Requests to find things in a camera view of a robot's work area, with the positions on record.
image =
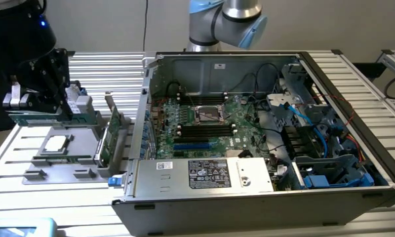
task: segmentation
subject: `green circuit board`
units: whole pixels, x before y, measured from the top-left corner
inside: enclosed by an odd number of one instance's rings
[[[103,144],[102,144],[103,149],[100,153],[100,158],[103,159],[104,163],[110,163],[110,160],[114,157],[114,153],[118,145],[120,125],[122,125],[120,113],[118,111],[118,107],[114,107],[110,122],[108,122],[106,137],[103,138]]]
[[[182,125],[197,125],[197,113],[195,106],[181,106],[174,100],[168,100],[159,107],[164,111],[159,114],[159,119],[156,123],[156,133],[158,133],[158,146],[156,146],[156,158],[209,158],[209,157],[233,157],[233,152],[239,152],[242,150],[250,150],[254,157],[267,157],[269,152],[261,151],[261,149],[253,145],[251,137],[255,138],[257,143],[263,135],[263,132],[258,128],[253,127],[251,124],[245,119],[247,114],[249,106],[251,103],[242,105],[237,100],[230,100],[222,105],[222,121],[214,119],[207,119],[202,121],[201,125],[211,124],[231,124],[237,125],[238,132],[234,136],[223,137],[209,137],[211,149],[210,150],[182,150],[185,155],[175,157],[174,153],[174,139],[179,138],[176,134],[178,124]],[[168,125],[162,128],[162,121]]]

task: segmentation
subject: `aluminum extrusion table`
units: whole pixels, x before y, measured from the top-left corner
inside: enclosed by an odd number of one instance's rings
[[[343,55],[331,51],[310,54],[395,159],[395,106],[384,99],[384,94]],[[143,80],[142,58],[143,53],[76,53],[71,59],[71,78],[82,82],[94,97],[95,109],[104,115],[110,110],[103,95],[114,91],[119,110],[135,119]],[[108,189],[107,183],[22,184],[23,173],[48,130],[50,127],[16,126],[0,148],[0,217],[51,217],[60,233],[66,232],[70,237],[131,236],[108,205],[119,190]],[[371,210],[346,226],[199,236],[395,237],[395,206]]]

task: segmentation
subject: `blue pcie slot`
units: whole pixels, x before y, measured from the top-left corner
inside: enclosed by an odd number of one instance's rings
[[[174,150],[210,150],[210,149],[211,149],[210,143],[174,145]]]

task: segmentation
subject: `power supply label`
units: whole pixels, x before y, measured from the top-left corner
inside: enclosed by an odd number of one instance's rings
[[[190,187],[193,189],[231,188],[227,160],[190,160]]]

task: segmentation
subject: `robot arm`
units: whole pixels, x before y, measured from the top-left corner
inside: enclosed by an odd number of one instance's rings
[[[219,42],[249,49],[267,23],[258,0],[191,0],[187,51],[219,51]]]
[[[0,71],[12,84],[3,105],[11,112],[56,114],[71,120],[66,88],[68,56],[56,38],[39,0],[0,0]]]

